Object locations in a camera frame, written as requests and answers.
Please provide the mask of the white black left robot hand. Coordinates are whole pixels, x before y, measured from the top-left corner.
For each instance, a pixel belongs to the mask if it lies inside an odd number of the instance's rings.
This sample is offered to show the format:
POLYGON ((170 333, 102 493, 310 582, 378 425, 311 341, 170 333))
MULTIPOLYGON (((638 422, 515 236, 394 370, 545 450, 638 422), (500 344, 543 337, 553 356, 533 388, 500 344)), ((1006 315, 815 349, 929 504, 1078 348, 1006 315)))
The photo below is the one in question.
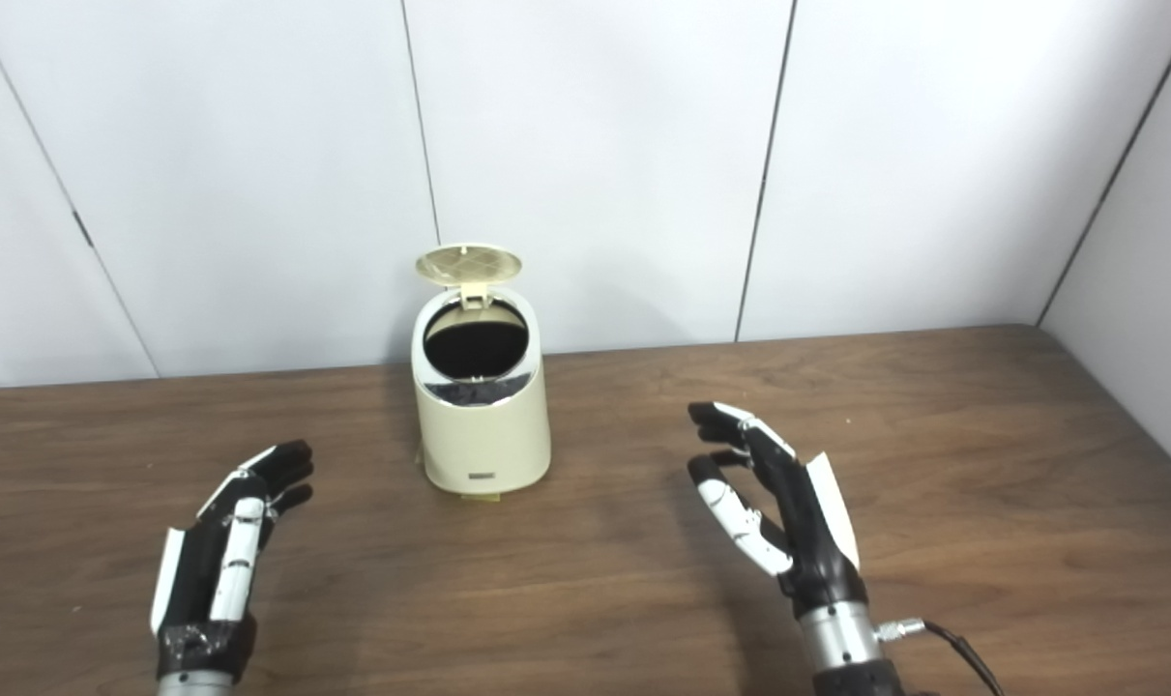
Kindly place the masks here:
POLYGON ((273 528, 311 498, 311 446, 280 442, 242 462, 189 528, 167 528, 149 612, 160 695, 231 695, 256 648, 249 591, 273 528))

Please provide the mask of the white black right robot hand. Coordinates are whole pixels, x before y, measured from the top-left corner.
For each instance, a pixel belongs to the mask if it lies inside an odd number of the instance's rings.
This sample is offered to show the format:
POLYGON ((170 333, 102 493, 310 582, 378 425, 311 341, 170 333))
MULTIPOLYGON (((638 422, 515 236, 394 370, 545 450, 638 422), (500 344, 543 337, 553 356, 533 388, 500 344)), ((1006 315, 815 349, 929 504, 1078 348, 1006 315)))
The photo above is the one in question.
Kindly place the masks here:
POLYGON ((756 415, 723 402, 691 402, 700 441, 721 446, 696 455, 697 494, 737 547, 790 598, 797 616, 833 603, 868 603, 849 510, 827 453, 810 460, 756 415), (730 483, 725 468, 753 472, 776 501, 776 520, 730 483))

